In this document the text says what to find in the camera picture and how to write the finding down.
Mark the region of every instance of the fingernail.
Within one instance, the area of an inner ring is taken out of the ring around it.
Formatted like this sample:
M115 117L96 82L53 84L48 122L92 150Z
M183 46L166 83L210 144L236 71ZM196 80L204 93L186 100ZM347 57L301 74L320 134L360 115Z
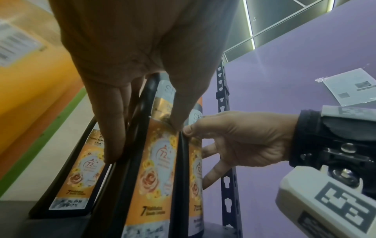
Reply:
M183 128L183 131L185 134L189 135L192 133L192 127L190 125L187 125Z

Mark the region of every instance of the purple wall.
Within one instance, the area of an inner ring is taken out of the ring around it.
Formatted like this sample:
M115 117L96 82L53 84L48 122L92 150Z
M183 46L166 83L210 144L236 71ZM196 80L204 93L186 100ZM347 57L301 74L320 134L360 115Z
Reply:
M375 12L374 0L349 1L226 65L231 110L299 113L338 105L315 79L357 68L376 78ZM203 97L206 115L218 112L216 91L212 80ZM204 174L218 159L204 161ZM275 205L279 182L290 170L286 163L237 168L245 238L305 237ZM218 181L204 192L208 222L222 223L220 189Z

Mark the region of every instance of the bottle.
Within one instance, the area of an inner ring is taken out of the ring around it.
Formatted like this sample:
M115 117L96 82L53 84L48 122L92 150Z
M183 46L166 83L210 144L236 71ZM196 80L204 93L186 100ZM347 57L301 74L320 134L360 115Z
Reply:
M82 237L172 238L178 133L167 123L175 89L167 74L145 84L127 131L122 157Z
M195 123L202 118L202 98L198 100L189 114L186 125ZM204 234L204 213L202 199L202 140L198 138L183 137L187 144L189 160L189 219L188 237L201 238Z
M88 215L109 165L103 161L103 138L93 118L68 160L29 212L31 219Z

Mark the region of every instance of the rose illustration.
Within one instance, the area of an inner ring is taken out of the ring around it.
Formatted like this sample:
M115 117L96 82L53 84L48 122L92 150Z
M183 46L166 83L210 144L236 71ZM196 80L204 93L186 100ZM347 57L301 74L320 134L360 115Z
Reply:
M197 182L194 181L191 185L192 197L197 197L199 195L199 187L197 186Z
M140 193L152 193L158 187L158 174L154 167L147 168L140 176Z
M72 176L69 177L68 184L78 184L83 179L83 176L81 173L75 173Z

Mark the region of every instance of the metal bracket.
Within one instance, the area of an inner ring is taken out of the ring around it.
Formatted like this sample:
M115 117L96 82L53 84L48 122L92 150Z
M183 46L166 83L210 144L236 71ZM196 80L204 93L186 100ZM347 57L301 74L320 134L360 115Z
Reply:
M229 111L228 95L230 91L227 86L223 59L215 73L217 76L218 91L216 98L218 100L218 112ZM222 225L235 228L237 230L237 238L242 238L242 218L240 214L236 168L232 168L221 178L221 195Z

